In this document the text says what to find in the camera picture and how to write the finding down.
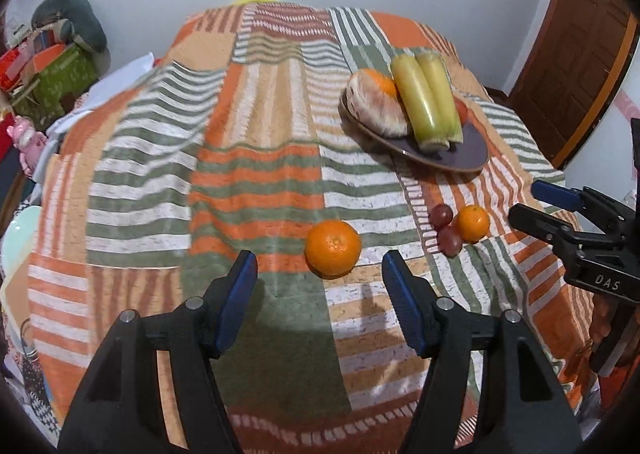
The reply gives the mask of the person's hand on handle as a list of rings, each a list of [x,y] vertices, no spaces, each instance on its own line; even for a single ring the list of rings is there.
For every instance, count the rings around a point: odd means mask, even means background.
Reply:
[[[612,313],[615,311],[615,305],[608,297],[600,294],[592,296],[592,317],[589,326],[589,336],[592,342],[592,351],[596,351],[601,342],[611,330]]]

